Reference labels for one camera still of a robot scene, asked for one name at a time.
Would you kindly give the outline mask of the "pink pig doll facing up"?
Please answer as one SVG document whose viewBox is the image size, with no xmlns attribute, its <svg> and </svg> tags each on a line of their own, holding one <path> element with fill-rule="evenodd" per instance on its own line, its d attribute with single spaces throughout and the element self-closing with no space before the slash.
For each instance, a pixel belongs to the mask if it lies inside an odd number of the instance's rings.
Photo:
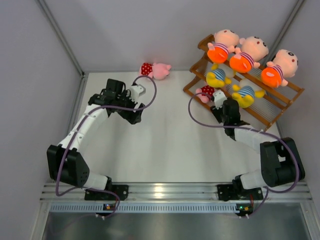
<svg viewBox="0 0 320 240">
<path fill-rule="evenodd" d="M 213 94 L 215 93 L 215 89 L 209 85 L 203 86 L 202 88 L 197 88 L 195 93 L 198 94 L 197 97 L 203 102 L 208 103 L 211 101 Z"/>
</svg>

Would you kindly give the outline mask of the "yellow doll blue striped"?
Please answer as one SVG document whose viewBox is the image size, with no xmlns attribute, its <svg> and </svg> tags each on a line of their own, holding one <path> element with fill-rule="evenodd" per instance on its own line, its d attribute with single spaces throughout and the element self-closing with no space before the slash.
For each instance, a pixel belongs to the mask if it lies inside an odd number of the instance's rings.
<svg viewBox="0 0 320 240">
<path fill-rule="evenodd" d="M 232 86 L 233 93 L 231 97 L 238 102 L 240 108 L 248 108 L 254 102 L 255 99 L 263 98 L 266 91 L 260 86 L 256 85 L 247 78 L 243 78 L 239 81 L 239 84 Z"/>
<path fill-rule="evenodd" d="M 214 63 L 210 71 L 206 74 L 206 82 L 210 87 L 223 88 L 225 85 L 232 83 L 235 75 L 236 71 L 224 63 Z"/>
</svg>

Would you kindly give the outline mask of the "yellow doll blue striped front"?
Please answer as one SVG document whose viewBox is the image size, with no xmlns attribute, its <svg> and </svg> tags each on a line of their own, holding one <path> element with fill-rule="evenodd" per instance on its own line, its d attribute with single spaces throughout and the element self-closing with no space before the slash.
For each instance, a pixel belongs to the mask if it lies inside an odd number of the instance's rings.
<svg viewBox="0 0 320 240">
<path fill-rule="evenodd" d="M 210 71 L 206 74 L 206 82 L 210 87 L 223 88 L 225 85 L 232 83 L 235 75 L 236 71 L 224 63 L 214 63 Z"/>
</svg>

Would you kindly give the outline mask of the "pink pig doll back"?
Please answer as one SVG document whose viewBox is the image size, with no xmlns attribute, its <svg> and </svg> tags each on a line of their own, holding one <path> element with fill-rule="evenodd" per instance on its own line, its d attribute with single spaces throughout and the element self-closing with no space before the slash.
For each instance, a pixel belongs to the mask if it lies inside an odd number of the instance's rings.
<svg viewBox="0 0 320 240">
<path fill-rule="evenodd" d="M 155 80 L 163 80 L 169 74 L 172 66 L 164 63 L 147 63 L 144 62 L 139 68 L 140 76 L 149 76 Z"/>
</svg>

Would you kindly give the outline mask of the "large boy doll orange shorts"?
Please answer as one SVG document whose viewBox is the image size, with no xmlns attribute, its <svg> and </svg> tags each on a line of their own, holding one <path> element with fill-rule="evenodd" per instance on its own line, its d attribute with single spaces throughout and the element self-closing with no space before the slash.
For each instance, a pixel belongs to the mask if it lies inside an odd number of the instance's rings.
<svg viewBox="0 0 320 240">
<path fill-rule="evenodd" d="M 240 41 L 240 37 L 230 29 L 223 29 L 214 34 L 214 43 L 207 43 L 208 58 L 216 63 L 223 64 L 230 53 L 235 52 L 235 47 Z"/>
</svg>

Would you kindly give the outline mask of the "boy doll orange shorts front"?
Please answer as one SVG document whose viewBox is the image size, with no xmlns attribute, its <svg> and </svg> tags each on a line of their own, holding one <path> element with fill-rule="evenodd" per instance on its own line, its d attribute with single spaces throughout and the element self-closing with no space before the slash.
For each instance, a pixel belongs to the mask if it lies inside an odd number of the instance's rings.
<svg viewBox="0 0 320 240">
<path fill-rule="evenodd" d="M 270 88 L 285 87 L 288 78 L 292 78 L 298 69 L 298 57 L 289 50 L 280 49 L 272 61 L 266 63 L 266 68 L 261 72 L 263 84 Z"/>
</svg>

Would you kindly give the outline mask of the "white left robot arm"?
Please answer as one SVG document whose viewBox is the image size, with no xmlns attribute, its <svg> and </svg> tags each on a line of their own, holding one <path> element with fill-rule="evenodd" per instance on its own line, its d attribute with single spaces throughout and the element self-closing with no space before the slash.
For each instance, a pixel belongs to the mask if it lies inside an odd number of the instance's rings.
<svg viewBox="0 0 320 240">
<path fill-rule="evenodd" d="M 68 135 L 57 145 L 48 147 L 50 178 L 57 184 L 88 189 L 102 200 L 115 195 L 112 179 L 90 170 L 82 152 L 112 113 L 118 113 L 132 125 L 141 122 L 145 105 L 138 103 L 138 99 L 145 92 L 145 87 L 135 82 L 126 88 L 124 82 L 109 78 L 106 87 L 90 97 L 82 117 Z"/>
</svg>

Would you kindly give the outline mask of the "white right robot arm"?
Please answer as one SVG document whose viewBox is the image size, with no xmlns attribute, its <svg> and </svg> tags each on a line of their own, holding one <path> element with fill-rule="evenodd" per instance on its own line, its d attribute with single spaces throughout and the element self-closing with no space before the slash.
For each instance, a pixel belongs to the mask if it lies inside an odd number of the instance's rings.
<svg viewBox="0 0 320 240">
<path fill-rule="evenodd" d="M 262 200 L 264 187 L 274 188 L 305 178 L 305 169 L 292 138 L 276 138 L 255 130 L 241 119 L 239 104 L 234 99 L 227 98 L 221 106 L 212 106 L 210 110 L 223 124 L 228 137 L 249 146 L 260 157 L 259 169 L 237 175 L 230 184 L 217 185 L 220 201 Z"/>
</svg>

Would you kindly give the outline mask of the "brown wooden toy shelf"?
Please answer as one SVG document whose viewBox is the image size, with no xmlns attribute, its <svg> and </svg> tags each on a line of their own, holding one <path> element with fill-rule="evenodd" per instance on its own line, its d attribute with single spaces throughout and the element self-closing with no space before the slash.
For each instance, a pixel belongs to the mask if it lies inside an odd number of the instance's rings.
<svg viewBox="0 0 320 240">
<path fill-rule="evenodd" d="M 196 91 L 203 90 L 212 97 L 220 90 L 227 98 L 236 100 L 239 107 L 260 122 L 261 128 L 267 131 L 305 89 L 292 82 L 278 88 L 265 85 L 261 82 L 263 66 L 253 68 L 248 73 L 237 73 L 230 68 L 229 60 L 222 65 L 213 63 L 207 56 L 207 44 L 214 40 L 210 34 L 198 43 L 197 47 L 204 54 L 191 66 L 189 71 L 195 74 L 195 78 L 183 88 L 183 92 L 193 96 Z"/>
</svg>

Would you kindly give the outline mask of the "aluminium mounting rail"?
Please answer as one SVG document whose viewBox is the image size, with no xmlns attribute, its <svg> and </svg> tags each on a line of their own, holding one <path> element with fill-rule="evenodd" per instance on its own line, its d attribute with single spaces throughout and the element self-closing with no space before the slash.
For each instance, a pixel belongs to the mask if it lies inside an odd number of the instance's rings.
<svg viewBox="0 0 320 240">
<path fill-rule="evenodd" d="M 200 201 L 217 202 L 219 195 L 223 193 L 218 189 L 218 182 L 195 182 L 195 183 L 150 183 L 129 182 L 126 184 L 128 190 L 123 193 L 127 195 L 126 201 Z M 55 184 L 46 183 L 40 195 L 41 201 L 82 201 L 89 198 L 88 190 L 74 189 L 63 196 L 55 193 Z M 305 182 L 300 182 L 294 189 L 286 193 L 275 193 L 270 191 L 267 197 L 269 202 L 309 202 L 312 195 Z"/>
</svg>

